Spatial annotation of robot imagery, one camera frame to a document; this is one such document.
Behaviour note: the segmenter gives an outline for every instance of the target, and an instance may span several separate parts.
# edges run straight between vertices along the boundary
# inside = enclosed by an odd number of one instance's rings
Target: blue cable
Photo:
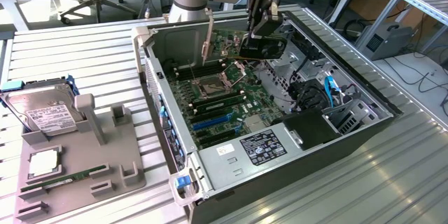
[[[333,105],[333,97],[331,96],[331,88],[336,89],[339,92],[341,92],[341,89],[337,87],[335,79],[333,79],[332,76],[325,77],[324,87],[325,87],[325,92],[327,92],[327,95],[328,95],[328,98],[329,98],[329,104],[331,104],[331,107],[333,108],[335,105]]]

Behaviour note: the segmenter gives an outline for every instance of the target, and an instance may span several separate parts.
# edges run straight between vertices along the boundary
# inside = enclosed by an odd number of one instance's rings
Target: metal workbench
[[[308,9],[295,14],[404,112],[396,123],[347,158],[216,223],[403,223],[448,221],[448,135],[431,112],[381,70],[367,65]],[[67,27],[16,33],[7,43],[3,81],[36,80],[69,72],[80,92],[92,92],[97,111],[119,103],[132,110],[147,186],[44,223],[187,223],[167,185],[168,170],[140,90],[132,59],[135,26],[164,22]],[[12,223],[20,125],[0,110],[0,223]]]

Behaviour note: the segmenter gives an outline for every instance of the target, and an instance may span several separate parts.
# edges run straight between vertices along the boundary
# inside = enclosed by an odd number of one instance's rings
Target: hard drive label
[[[29,110],[27,115],[44,133],[75,126],[75,120],[65,105]]]
[[[272,130],[264,131],[240,140],[252,164],[256,166],[287,154]]]

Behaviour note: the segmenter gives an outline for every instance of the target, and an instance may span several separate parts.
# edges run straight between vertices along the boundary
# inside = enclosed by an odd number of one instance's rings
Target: motherboard
[[[168,82],[200,149],[263,130],[284,115],[244,61],[175,69]]]
[[[221,57],[240,58],[240,46],[245,31],[213,30],[212,43],[213,53]]]

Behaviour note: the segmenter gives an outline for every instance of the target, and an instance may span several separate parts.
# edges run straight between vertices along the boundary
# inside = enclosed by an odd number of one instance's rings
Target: blue pcie slot
[[[212,119],[209,121],[193,124],[193,131],[201,130],[201,129],[204,129],[207,127],[211,127],[211,126],[213,126],[216,124],[220,124],[220,123],[227,123],[232,119],[232,114],[233,113],[229,113],[225,116],[215,118],[215,119]]]

